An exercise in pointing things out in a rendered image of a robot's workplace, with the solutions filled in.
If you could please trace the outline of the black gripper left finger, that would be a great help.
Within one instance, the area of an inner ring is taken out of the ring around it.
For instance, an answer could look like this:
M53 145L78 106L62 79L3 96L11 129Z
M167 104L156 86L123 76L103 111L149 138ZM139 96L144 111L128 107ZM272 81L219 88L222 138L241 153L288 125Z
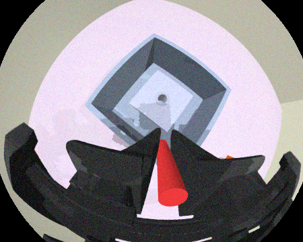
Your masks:
M154 172L162 129L157 127L122 151L69 140L66 151L76 170L130 186L136 213L141 215Z

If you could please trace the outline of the red peg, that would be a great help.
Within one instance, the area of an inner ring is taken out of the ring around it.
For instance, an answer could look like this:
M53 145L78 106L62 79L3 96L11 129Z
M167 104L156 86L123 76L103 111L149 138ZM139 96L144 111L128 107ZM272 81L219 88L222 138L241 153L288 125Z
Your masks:
M162 205L174 207L187 199L187 189L178 172L176 161L165 140L160 140L157 155L158 197Z

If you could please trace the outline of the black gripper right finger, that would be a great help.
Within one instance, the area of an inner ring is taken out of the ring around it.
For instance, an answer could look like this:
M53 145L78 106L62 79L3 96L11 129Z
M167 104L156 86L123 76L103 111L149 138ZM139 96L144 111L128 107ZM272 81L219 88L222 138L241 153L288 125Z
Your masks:
M187 189L187 199L178 205L178 217L190 216L227 178L259 172L265 156L219 159L181 132L171 130L170 150Z

